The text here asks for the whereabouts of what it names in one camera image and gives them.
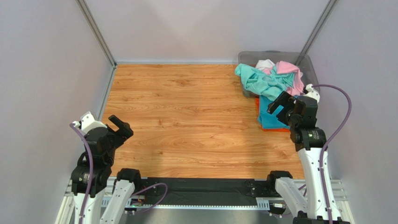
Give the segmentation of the mint green t shirt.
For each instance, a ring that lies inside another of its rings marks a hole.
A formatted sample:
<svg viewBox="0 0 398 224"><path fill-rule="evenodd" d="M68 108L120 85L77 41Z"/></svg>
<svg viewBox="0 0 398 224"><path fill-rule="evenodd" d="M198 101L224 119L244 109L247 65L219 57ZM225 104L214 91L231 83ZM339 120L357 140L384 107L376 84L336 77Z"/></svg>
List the mint green t shirt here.
<svg viewBox="0 0 398 224"><path fill-rule="evenodd" d="M285 88L276 78L265 74L246 64L239 64L235 68L235 74L240 78L245 91L258 96L267 97L269 100L275 100Z"/></svg>

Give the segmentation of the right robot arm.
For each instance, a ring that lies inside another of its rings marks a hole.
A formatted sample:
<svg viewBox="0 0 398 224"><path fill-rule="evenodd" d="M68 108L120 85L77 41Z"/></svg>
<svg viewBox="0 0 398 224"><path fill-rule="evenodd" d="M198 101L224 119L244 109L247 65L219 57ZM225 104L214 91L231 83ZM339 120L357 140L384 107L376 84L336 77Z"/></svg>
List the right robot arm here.
<svg viewBox="0 0 398 224"><path fill-rule="evenodd" d="M272 114L288 125L305 174L306 194L301 193L287 171L272 171L269 178L283 198L295 224L345 224L328 178L327 138L316 126L318 102L308 96L292 96L283 91L268 105Z"/></svg>

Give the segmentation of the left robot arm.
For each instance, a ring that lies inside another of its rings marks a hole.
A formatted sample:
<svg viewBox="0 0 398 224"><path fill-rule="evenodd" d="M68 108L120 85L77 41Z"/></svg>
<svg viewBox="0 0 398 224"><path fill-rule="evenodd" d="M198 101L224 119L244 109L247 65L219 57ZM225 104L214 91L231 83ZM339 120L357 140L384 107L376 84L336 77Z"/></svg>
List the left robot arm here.
<svg viewBox="0 0 398 224"><path fill-rule="evenodd" d="M71 173L71 191L74 207L78 212L75 218L77 224L119 223L129 198L142 186L139 170L121 169L114 181L112 196L106 210L101 212L115 151L134 135L129 123L123 122L115 115L108 119L118 130L113 130L107 124L96 120L91 112L84 114L80 121L70 124L85 148Z"/></svg>

